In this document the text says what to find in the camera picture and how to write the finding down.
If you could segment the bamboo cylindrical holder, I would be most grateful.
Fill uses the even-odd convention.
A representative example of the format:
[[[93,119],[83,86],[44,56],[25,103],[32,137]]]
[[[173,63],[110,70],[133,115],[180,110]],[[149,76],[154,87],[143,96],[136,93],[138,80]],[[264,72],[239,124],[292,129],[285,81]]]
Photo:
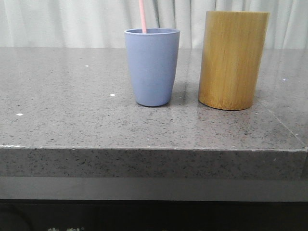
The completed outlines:
[[[222,110],[253,104],[269,12],[208,11],[198,100]]]

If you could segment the white pleated curtain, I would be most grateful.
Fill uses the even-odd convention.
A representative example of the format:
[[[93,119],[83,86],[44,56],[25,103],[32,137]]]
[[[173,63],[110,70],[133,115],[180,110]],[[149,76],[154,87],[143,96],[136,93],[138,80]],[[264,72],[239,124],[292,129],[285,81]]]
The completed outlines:
[[[182,48],[201,48],[208,11],[269,12],[266,48],[308,46],[305,0],[146,0],[148,28],[180,30]],[[124,31],[141,27],[136,0],[3,0],[3,47],[123,48]]]

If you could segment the blue plastic cup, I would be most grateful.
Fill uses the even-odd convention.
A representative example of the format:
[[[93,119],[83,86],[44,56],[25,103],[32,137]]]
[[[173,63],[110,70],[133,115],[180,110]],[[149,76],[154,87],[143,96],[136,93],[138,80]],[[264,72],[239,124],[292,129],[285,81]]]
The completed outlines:
[[[128,67],[136,102],[155,107],[171,100],[177,69],[180,31],[149,28],[124,32]]]

